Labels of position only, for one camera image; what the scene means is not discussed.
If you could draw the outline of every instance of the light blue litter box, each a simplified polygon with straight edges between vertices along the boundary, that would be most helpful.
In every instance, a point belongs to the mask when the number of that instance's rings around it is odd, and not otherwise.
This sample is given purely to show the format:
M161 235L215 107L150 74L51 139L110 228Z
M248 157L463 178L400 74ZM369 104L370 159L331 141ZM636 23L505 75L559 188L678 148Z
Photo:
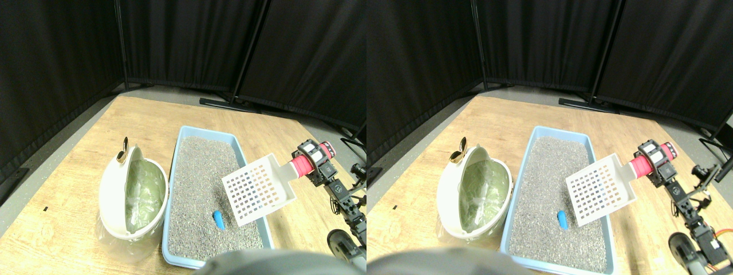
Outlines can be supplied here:
M595 153L593 152L593 145L591 144L591 139L587 135L543 126L535 127L532 131L532 136L529 138L527 149L524 152L524 159L522 159L522 166L521 168L519 168L517 183L514 185L514 194L512 195L512 201L509 203L507 222L504 224L504 233L501 236L501 245L499 246L499 251L512 257L512 259L516 263L526 268L531 268L538 271L545 271L555 274L598 274L583 269L571 268L564 265L557 265L554 263L547 263L539 260L518 257L509 253L509 240L512 238L512 224L514 223L514 209L516 208L516 198L520 196L520 192L522 191L522 174L524 173L524 166L527 164L527 158L529 158L529 153L532 149L532 146L534 145L534 141L541 136L552 136L556 139L580 142L581 144L584 144L586 146L586 150L588 151L588 162L592 164L596 161ZM615 274L616 269L614 268L614 265L616 263L616 249L614 248L614 234L611 231L611 218L609 218L608 216L604 216L600 219L600 221L601 228L603 229L606 260L606 270L605 272L603 272L603 274Z
M234 149L235 155L237 156L237 163L239 164L239 167L245 166L247 164L247 160L244 159L244 153L242 153L242 147L239 146L239 141L237 140L237 137L230 133L222 133L218 131L195 128L191 126L181 127L181 130L178 133L178 141L176 142L176 150L173 153L173 164L171 165L171 176L170 176L170 192L171 193L170 193L170 198L168 199L168 205L166 206L165 222L163 224L163 258L166 259L166 262L172 265L178 265L184 268L199 269L202 266L204 266L205 261L176 256L176 255L171 254L168 250L168 231L169 231L168 226L170 225L169 214L171 213L171 204L173 203L173 200L176 199L173 193L173 190L175 190L175 185L173 183L175 182L175 175L176 175L176 157L178 156L178 150L180 149L180 143L183 141L183 138L187 136L198 136L203 139L216 140L220 142L229 143L230 145L232 145L232 149ZM267 218L262 217L260 219L257 219L256 223L257 223L257 231L259 231L259 236L262 237L262 248L272 249L273 240L272 240L272 236L270 236L270 227L268 226Z

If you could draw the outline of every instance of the cable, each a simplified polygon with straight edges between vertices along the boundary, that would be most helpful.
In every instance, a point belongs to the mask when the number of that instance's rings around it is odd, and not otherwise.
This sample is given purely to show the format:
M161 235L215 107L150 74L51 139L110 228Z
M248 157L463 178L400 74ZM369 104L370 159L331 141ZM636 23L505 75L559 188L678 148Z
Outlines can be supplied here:
M720 237L720 236L721 236L722 234L724 234L724 233L728 233L728 232L733 232L733 229L730 229L730 228L726 228L726 229L724 229L724 230L718 231L718 232L716 232L716 233L715 233L715 237L716 237L716 238L717 238L717 237Z

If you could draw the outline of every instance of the wooden tabletop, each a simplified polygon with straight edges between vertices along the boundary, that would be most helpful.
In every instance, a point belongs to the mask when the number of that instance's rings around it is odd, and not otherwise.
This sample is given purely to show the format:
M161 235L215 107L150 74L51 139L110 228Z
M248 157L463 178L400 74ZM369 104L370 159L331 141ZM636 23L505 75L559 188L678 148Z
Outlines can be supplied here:
M0 238L0 274L191 273L167 264L160 247L135 265L114 261L100 249L94 234L99 182L121 141L128 137L130 145L138 144L145 157L170 173L184 125L234 134L247 161L274 153L284 163L298 145L314 139L295 120L118 97ZM336 177L351 186L351 176L335 159L332 162L339 171ZM315 188L304 177L291 185L298 199L268 215L275 247L331 254L326 235L336 228L349 232L343 218L332 214L323 188Z
M438 240L435 234L435 192L448 157L465 136L469 147L479 143L493 158L506 163L516 180L527 142L537 125L587 134L597 159L617 153L622 162L630 161L637 146L648 139L674 144L652 120L476 97L367 215L368 260L411 249L455 246ZM679 156L672 161L679 172L677 179L686 191L691 191L699 182L690 173L695 164L682 148L677 149ZM611 214L618 274L687 274L667 244L672 233L689 233L684 219L672 216L664 188L655 188L645 177L632 184L638 199ZM733 227L733 210L715 187L709 191L713 202L701 215L716 229ZM500 234L484 247L498 249L499 238Z

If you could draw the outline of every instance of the black backdrop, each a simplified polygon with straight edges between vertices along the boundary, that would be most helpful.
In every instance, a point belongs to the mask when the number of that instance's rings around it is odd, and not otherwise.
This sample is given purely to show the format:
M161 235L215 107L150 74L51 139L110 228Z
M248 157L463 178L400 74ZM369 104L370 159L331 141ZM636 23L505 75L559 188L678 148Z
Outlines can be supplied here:
M261 1L121 0L131 82L228 92Z
M717 129L733 108L733 1L627 1L598 98Z
M478 0L487 80L589 92L614 3Z
M367 118L366 1L273 1L240 98L358 129Z
M0 183L121 78L112 1L0 1Z
M369 162L480 83L471 2L371 1L366 129Z

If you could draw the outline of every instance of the red grip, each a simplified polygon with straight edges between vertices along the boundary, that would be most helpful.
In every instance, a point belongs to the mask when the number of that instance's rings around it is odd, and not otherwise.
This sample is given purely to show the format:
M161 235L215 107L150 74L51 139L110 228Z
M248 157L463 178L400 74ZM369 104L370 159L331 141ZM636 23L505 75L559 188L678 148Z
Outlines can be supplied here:
M319 144L321 148L325 151L325 155L328 157L328 159L333 158L336 156L336 151L334 150L334 154L331 155L331 151L328 150L328 148L324 145L328 142L322 142ZM299 155L298 157L294 158L292 161L293 165L295 165L295 170L298 171L298 177L303 177L304 175L310 174L310 172L313 172L313 164L308 160L308 157L304 155Z
M674 155L672 155L672 151L669 149L669 147L667 147L667 144L666 143L662 144L661 147L662 147L662 151L667 155L667 158L670 161L673 160ZM652 165L649 164L649 161L643 155L640 155L634 158L630 162L634 166L634 171L636 171L636 178L646 176L649 173L651 173L652 171L654 171L654 169L652 168Z

